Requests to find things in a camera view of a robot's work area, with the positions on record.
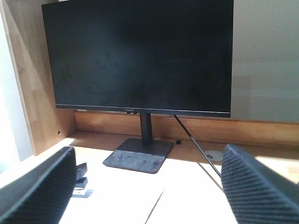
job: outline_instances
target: monitor stand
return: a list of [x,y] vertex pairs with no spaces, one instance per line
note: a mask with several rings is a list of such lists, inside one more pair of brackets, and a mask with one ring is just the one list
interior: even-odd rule
[[150,113],[140,113],[140,123],[142,139],[127,139],[103,161],[104,165],[150,174],[158,172],[173,143],[153,141]]

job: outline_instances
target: cable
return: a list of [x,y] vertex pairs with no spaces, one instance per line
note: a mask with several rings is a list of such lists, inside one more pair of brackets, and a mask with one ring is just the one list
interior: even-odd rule
[[210,163],[211,167],[213,168],[213,170],[218,174],[219,177],[221,177],[220,172],[217,170],[217,168],[214,166],[214,164],[209,160],[209,158],[207,157],[207,155],[205,154],[205,152],[201,149],[200,145],[195,141],[195,139],[192,137],[192,135],[190,134],[190,132],[188,131],[188,129],[185,127],[185,125],[181,122],[181,120],[176,116],[173,115],[175,117],[175,119],[179,122],[179,124],[182,126],[182,128],[185,130],[185,132],[187,133],[187,135],[190,137],[190,139],[194,142],[194,144],[196,145],[196,147],[200,150],[200,152],[203,154],[203,156],[205,157],[205,159]]

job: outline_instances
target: desk surface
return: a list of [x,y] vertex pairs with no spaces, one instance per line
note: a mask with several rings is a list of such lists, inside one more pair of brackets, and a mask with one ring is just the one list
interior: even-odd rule
[[[80,147],[90,135],[98,141],[90,145],[106,150]],[[204,163],[189,142],[183,142],[166,159],[155,175],[109,168],[102,164],[111,149],[127,136],[100,133],[77,133],[59,142],[39,156],[32,156],[0,175],[0,187],[26,173],[61,147],[75,145],[77,164],[86,162],[88,198],[71,198],[61,224],[76,223],[225,223],[236,220],[221,189],[219,177]],[[223,144],[203,144],[205,150],[224,149]],[[273,148],[247,147],[261,162],[289,180],[299,180],[299,152],[285,151],[285,158]]]

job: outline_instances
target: monitor screen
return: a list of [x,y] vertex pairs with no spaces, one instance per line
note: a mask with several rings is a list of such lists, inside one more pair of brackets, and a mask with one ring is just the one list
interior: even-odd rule
[[233,0],[43,5],[56,106],[229,117]]

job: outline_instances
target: white wall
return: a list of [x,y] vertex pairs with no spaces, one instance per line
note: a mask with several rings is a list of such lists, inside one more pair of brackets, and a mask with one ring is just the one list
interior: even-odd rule
[[299,122],[299,0],[235,0],[232,118]]
[[0,14],[0,173],[32,155]]

